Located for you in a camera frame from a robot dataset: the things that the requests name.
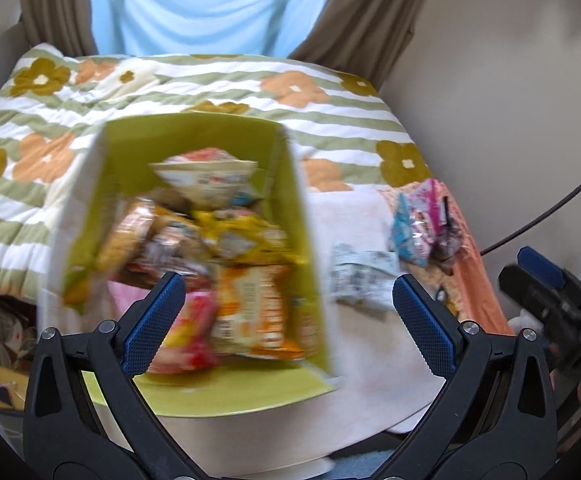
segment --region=brown curtain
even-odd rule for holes
[[[290,55],[371,81],[380,88],[413,36],[424,0],[328,0]]]
[[[68,56],[97,54],[90,0],[21,0],[30,44],[50,43]]]

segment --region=striped quilt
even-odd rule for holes
[[[191,111],[284,124],[315,192],[400,187],[430,174],[356,76],[262,56],[73,59],[41,44],[0,90],[0,294],[36,302],[50,235],[93,140],[89,126]]]

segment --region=blue textured pad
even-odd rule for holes
[[[129,378],[148,370],[159,346],[184,306],[185,299],[184,280],[179,275],[173,276],[135,325],[135,329],[126,337],[122,369]]]
[[[422,298],[402,278],[395,281],[393,303],[432,373],[450,378],[457,369],[455,346]]]
[[[517,254],[519,266],[550,288],[564,288],[566,280],[561,269],[532,247],[522,247]]]

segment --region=window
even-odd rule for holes
[[[286,57],[326,0],[91,0],[101,54]]]

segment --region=silver bolt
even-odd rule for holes
[[[521,334],[524,338],[528,339],[528,341],[534,341],[535,339],[537,339],[537,332],[535,332],[531,328],[523,329]]]
[[[42,339],[53,339],[57,334],[57,329],[49,326],[42,332]]]
[[[474,321],[466,321],[464,323],[464,332],[470,335],[475,335],[479,332],[479,325]]]
[[[99,332],[102,332],[103,334],[107,334],[115,330],[116,326],[117,323],[115,323],[112,319],[107,319],[106,321],[102,321],[101,323],[99,323],[99,327],[97,328],[97,330],[99,330]]]

